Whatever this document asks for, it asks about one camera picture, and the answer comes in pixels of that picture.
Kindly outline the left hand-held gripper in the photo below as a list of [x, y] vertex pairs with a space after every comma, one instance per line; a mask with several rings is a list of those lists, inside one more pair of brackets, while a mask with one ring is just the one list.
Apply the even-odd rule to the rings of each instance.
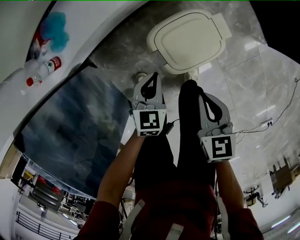
[[138, 73], [132, 101], [132, 117], [137, 136], [158, 136], [164, 127], [166, 105], [162, 103], [162, 83], [157, 72]]

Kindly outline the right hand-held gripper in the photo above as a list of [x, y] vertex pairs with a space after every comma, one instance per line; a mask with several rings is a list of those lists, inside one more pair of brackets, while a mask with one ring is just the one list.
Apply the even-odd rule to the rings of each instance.
[[236, 136], [227, 106], [217, 97], [202, 92], [199, 110], [202, 130], [198, 137], [205, 159], [208, 163], [229, 161], [235, 156]]

